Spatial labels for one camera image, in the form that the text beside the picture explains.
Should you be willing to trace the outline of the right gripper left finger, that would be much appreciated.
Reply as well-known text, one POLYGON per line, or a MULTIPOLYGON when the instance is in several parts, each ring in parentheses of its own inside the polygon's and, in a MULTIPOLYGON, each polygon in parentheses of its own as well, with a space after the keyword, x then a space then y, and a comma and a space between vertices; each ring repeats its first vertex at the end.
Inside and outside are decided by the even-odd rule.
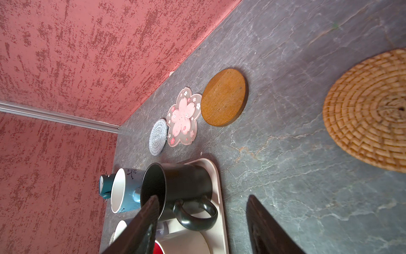
POLYGON ((153 195, 105 254, 151 254, 159 217, 159 200, 153 195))

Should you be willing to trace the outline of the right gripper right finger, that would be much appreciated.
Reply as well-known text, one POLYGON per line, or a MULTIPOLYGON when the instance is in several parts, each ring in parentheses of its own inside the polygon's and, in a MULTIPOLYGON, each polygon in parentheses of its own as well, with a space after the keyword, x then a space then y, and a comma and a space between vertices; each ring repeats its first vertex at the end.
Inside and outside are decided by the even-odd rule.
POLYGON ((305 254, 254 195, 248 197, 246 218, 254 254, 305 254))

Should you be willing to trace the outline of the grey round coaster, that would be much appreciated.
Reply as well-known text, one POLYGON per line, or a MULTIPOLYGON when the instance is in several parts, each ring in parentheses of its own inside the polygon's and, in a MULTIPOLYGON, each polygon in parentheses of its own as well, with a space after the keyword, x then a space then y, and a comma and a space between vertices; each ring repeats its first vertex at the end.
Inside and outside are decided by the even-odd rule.
POLYGON ((167 142, 168 126, 165 119, 159 119, 153 126, 150 138, 149 149, 153 156, 157 156, 164 149, 167 142))

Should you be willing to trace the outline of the brown wooden coaster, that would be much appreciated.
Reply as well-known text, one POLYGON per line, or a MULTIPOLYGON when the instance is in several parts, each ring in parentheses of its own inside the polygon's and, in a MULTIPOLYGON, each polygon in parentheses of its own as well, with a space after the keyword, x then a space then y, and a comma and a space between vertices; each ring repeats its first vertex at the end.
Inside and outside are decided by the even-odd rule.
POLYGON ((202 98, 202 116, 211 126, 225 127, 242 114, 248 99, 248 84, 241 72, 224 69, 207 84, 202 98))

